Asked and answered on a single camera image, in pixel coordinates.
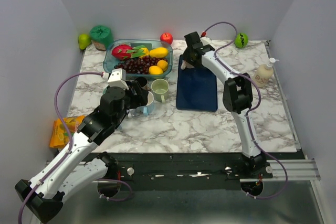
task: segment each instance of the chip bag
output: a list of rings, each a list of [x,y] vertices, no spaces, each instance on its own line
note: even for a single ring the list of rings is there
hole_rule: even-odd
[[[81,124],[84,118],[85,116],[81,115],[81,116],[74,116],[71,118],[63,118],[63,120],[65,121],[65,124],[69,127],[70,132],[73,135],[74,132],[77,131],[78,126]],[[69,140],[70,140],[69,135],[65,130],[61,120],[57,119],[54,122],[54,130],[52,131],[49,146],[51,148],[64,148],[69,143]]]

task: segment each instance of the gray wall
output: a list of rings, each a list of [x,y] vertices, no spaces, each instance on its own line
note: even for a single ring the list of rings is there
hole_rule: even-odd
[[[93,25],[110,26],[117,38],[175,38],[201,32],[218,21],[230,21],[252,39],[269,39],[293,0],[62,0],[79,32]],[[216,27],[212,38],[231,38]]]
[[[37,174],[51,157],[54,92],[78,70],[81,56],[61,0],[0,0],[0,5],[0,222],[13,224],[20,208],[14,185]],[[59,99],[64,115],[72,89],[67,86]]]
[[[271,42],[300,143],[336,209],[336,0],[295,0]]]

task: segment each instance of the blue mug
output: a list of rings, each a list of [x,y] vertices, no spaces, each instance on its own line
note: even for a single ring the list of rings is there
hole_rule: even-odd
[[[150,91],[148,91],[147,100],[148,100],[147,105],[137,107],[136,109],[131,110],[128,113],[128,117],[131,118],[138,112],[142,112],[145,116],[148,116],[150,113],[152,113],[155,108],[155,105],[154,105],[154,95]]]
[[[148,96],[147,96],[148,102],[147,105],[138,107],[137,110],[139,112],[142,112],[145,116],[148,116],[150,113],[153,112],[154,110],[154,95],[152,92],[148,91]]]

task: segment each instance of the green pear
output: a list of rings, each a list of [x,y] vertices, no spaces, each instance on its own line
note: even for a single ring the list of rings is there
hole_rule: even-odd
[[[78,36],[78,44],[81,50],[84,50],[88,45],[91,44],[91,38],[88,34],[81,34]]]

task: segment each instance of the cup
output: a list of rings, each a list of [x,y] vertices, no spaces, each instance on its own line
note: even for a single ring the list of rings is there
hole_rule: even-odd
[[[163,79],[157,79],[152,83],[152,92],[154,99],[158,102],[166,103],[166,100],[169,96],[169,83]]]
[[[142,112],[145,116],[148,116],[150,113],[153,112],[155,105],[154,105],[154,95],[152,92],[148,91],[147,96],[147,105],[137,107],[135,110],[129,112],[129,118],[136,115],[137,112]]]
[[[148,90],[147,88],[147,84],[148,84],[148,81],[145,77],[138,77],[135,79],[135,81],[138,81],[140,87],[144,90]]]

